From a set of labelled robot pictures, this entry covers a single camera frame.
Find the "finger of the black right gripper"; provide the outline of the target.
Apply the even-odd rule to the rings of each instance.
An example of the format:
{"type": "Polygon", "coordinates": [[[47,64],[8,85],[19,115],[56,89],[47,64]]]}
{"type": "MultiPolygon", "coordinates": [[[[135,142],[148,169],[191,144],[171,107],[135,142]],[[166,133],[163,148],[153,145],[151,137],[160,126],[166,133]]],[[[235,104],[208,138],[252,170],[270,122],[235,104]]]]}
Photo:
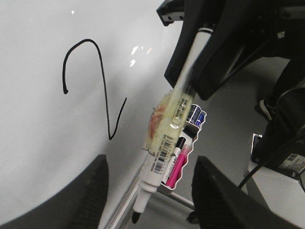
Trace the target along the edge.
{"type": "Polygon", "coordinates": [[[278,0],[224,0],[193,69],[192,86],[208,100],[230,77],[277,41],[278,0]]]}
{"type": "Polygon", "coordinates": [[[184,0],[183,12],[180,37],[164,74],[171,87],[174,87],[178,81],[199,29],[214,29],[213,0],[184,0]]]}

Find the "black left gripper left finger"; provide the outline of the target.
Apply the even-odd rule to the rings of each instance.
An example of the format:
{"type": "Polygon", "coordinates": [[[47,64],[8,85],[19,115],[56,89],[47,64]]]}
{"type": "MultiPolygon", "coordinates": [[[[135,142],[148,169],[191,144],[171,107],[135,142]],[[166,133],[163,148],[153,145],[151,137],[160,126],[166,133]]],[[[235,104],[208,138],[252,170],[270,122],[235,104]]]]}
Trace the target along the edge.
{"type": "Polygon", "coordinates": [[[72,229],[97,229],[107,202],[109,168],[106,155],[98,155],[93,163],[89,180],[85,182],[85,194],[73,220],[72,229]]]}

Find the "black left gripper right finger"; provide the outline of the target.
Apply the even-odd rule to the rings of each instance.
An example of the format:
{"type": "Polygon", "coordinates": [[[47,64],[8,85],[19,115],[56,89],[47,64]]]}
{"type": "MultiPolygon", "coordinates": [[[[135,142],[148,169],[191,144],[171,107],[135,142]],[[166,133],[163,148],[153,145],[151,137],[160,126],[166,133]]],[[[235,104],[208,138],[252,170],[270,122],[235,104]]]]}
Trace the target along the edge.
{"type": "Polygon", "coordinates": [[[207,157],[194,168],[192,197],[202,229],[303,229],[305,196],[292,178],[264,168],[239,189],[207,157]]]}

